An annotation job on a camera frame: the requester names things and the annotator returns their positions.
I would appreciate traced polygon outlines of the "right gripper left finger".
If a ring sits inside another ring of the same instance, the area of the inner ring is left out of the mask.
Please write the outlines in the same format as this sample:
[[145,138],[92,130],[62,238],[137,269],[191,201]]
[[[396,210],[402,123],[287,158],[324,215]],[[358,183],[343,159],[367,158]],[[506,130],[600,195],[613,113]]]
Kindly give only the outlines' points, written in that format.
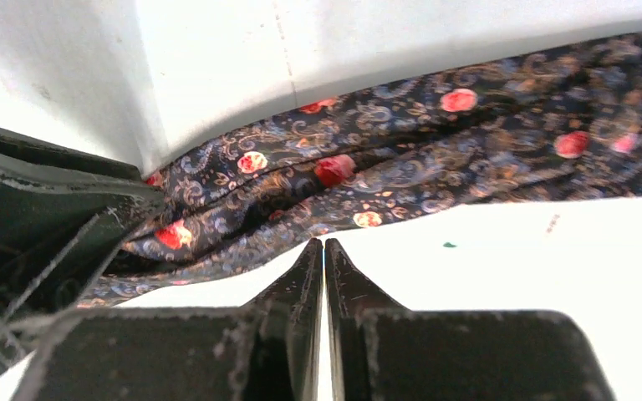
[[240,307],[78,309],[41,338],[13,399],[314,400],[323,243]]

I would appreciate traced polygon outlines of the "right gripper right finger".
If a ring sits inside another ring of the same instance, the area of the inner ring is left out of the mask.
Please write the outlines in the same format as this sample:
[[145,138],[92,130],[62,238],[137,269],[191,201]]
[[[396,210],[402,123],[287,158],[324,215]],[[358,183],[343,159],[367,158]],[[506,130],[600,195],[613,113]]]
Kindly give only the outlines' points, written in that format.
[[413,311],[324,247],[337,400],[611,400],[583,331],[550,310]]

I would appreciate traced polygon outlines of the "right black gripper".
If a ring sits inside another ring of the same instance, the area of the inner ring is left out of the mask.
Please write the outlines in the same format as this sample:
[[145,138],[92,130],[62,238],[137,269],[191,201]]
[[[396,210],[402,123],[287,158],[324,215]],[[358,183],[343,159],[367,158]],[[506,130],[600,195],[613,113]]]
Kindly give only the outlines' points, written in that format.
[[74,305],[164,205],[139,170],[0,128],[0,375],[24,359],[24,320]]

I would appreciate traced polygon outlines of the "dark floral red-dotted tie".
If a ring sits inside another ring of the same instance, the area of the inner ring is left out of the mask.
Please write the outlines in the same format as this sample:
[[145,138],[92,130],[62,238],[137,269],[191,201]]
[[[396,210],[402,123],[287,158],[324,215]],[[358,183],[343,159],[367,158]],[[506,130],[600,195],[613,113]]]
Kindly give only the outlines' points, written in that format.
[[80,307],[465,204],[642,197],[642,33],[324,99],[208,140],[148,183],[164,210]]

